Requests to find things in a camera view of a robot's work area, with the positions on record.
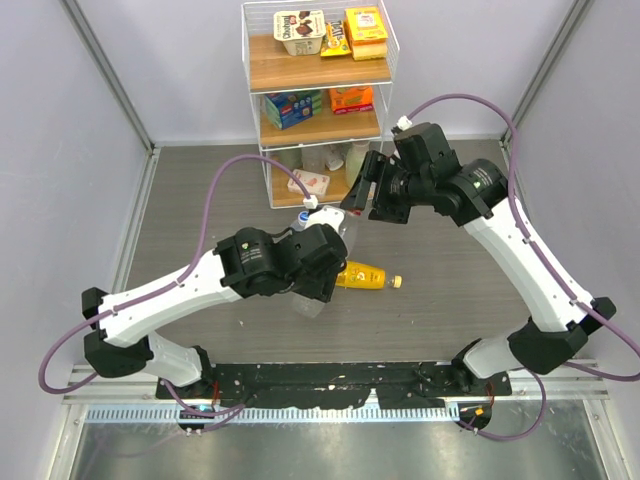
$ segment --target yellow snack bag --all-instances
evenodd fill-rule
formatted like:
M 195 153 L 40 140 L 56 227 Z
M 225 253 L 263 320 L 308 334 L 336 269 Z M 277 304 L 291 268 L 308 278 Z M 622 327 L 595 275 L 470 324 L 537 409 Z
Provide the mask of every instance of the yellow snack bag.
M 322 40 L 321 57 L 335 57 L 351 53 L 344 23 L 341 20 L 327 23 L 327 34 Z

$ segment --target gray floor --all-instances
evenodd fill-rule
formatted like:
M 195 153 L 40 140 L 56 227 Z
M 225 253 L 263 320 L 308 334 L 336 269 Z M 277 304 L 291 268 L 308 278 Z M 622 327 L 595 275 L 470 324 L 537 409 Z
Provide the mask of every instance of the gray floor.
M 452 142 L 463 162 L 502 162 L 495 141 Z M 164 148 L 129 277 L 129 288 L 186 265 L 196 246 L 205 194 L 218 166 L 252 146 Z M 271 210 L 260 166 L 226 174 L 215 196 L 209 248 L 239 228 L 276 232 L 296 209 Z M 218 362 L 450 359 L 478 337 L 524 324 L 528 312 L 491 257 L 451 220 L 414 208 L 409 225 L 363 221 L 352 259 L 404 278 L 396 291 L 337 289 L 313 319 L 288 295 L 203 310 L 160 330 L 199 344 Z
M 453 423 L 232 425 L 158 441 L 175 425 L 87 425 L 74 480 L 605 479 L 581 401 L 557 401 L 530 437 L 502 443 Z M 490 430 L 522 432 L 539 402 L 501 403 Z M 97 448 L 99 442 L 105 447 Z M 139 454 L 119 458 L 117 453 Z

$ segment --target shelf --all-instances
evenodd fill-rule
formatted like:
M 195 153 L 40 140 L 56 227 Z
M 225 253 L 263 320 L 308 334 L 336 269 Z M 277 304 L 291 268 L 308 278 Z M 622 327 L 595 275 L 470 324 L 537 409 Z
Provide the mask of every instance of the shelf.
M 344 167 L 334 172 L 325 170 L 324 175 L 331 177 L 327 194 L 324 197 L 318 197 L 321 203 L 336 203 L 342 201 L 350 188 L 347 186 Z M 282 170 L 277 168 L 271 169 L 271 192 L 272 207 L 297 207 L 302 206 L 303 195 L 299 193 L 291 193 L 287 190 L 287 182 L 289 177 Z
M 391 82 L 387 60 L 356 62 L 351 55 L 293 57 L 273 35 L 249 37 L 251 93 Z
M 339 142 L 379 136 L 380 126 L 375 110 L 334 115 L 326 94 L 322 99 L 322 112 L 293 127 L 279 130 L 264 112 L 260 116 L 260 144 L 263 147 Z

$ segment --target yellow box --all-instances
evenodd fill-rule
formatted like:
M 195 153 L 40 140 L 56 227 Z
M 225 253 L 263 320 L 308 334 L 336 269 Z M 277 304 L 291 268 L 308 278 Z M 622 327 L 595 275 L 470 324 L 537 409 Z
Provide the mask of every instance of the yellow box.
M 346 15 L 352 46 L 379 43 L 388 38 L 378 7 L 347 8 Z

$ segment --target orange package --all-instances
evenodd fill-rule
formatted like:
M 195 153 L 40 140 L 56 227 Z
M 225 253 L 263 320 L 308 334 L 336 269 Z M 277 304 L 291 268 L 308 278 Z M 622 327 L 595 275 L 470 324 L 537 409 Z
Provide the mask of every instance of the orange package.
M 373 87 L 330 88 L 331 111 L 347 113 L 373 109 Z

